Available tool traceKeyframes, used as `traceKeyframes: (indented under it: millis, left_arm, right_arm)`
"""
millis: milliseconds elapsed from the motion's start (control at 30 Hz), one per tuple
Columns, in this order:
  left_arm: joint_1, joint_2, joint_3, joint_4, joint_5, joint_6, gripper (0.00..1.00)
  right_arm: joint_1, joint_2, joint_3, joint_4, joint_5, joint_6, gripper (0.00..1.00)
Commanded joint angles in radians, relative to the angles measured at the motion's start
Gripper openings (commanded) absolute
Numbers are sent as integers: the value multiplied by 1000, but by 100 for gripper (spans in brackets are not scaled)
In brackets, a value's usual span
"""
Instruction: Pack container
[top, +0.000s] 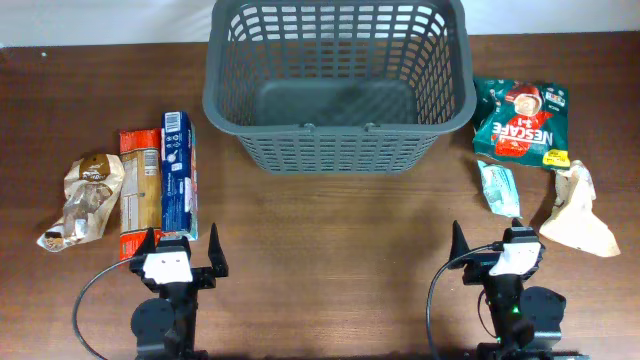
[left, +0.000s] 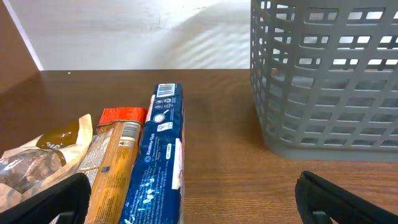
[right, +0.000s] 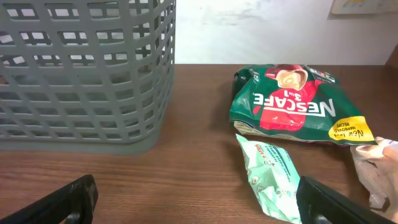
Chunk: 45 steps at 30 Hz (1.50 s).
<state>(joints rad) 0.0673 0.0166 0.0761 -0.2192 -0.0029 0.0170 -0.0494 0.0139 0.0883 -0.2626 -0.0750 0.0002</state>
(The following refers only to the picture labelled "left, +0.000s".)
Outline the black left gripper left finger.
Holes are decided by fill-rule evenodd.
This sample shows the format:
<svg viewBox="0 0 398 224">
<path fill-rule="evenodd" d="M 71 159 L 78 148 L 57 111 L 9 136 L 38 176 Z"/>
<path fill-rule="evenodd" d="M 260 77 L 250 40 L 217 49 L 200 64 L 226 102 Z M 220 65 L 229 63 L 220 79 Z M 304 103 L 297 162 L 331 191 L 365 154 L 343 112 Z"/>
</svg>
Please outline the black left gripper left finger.
<svg viewBox="0 0 398 224">
<path fill-rule="evenodd" d="M 83 224 L 88 212 L 91 186 L 85 174 L 76 173 L 28 200 L 1 213 L 1 224 Z"/>
</svg>

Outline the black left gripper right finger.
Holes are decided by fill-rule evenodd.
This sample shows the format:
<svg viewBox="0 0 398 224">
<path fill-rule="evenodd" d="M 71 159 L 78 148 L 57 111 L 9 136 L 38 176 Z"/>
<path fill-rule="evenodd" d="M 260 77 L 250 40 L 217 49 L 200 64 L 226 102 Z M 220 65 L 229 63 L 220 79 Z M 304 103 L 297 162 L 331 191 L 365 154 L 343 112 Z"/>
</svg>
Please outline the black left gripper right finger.
<svg viewBox="0 0 398 224">
<path fill-rule="evenodd" d="M 306 224 L 397 223 L 397 215 L 309 171 L 303 171 L 297 179 L 295 201 Z"/>
</svg>

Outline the beige cookie bag brown label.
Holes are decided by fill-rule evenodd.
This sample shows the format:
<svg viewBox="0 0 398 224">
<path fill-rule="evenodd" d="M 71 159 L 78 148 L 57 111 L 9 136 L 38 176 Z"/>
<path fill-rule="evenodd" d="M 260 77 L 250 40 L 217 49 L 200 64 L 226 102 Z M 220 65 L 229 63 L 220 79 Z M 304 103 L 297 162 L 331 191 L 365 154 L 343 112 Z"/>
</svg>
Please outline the beige cookie bag brown label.
<svg viewBox="0 0 398 224">
<path fill-rule="evenodd" d="M 1 157 L 1 211 L 73 175 L 93 137 L 91 115 L 4 152 Z"/>
</svg>

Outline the blue tissue multipack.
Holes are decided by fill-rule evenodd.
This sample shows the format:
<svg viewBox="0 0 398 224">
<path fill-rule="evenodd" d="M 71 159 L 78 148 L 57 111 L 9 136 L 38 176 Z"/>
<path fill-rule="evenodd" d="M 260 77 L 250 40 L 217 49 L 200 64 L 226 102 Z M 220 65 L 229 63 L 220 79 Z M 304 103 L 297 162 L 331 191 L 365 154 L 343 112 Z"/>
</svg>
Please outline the blue tissue multipack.
<svg viewBox="0 0 398 224">
<path fill-rule="evenodd" d="M 181 84 L 156 85 L 120 223 L 183 223 L 184 127 Z"/>
</svg>

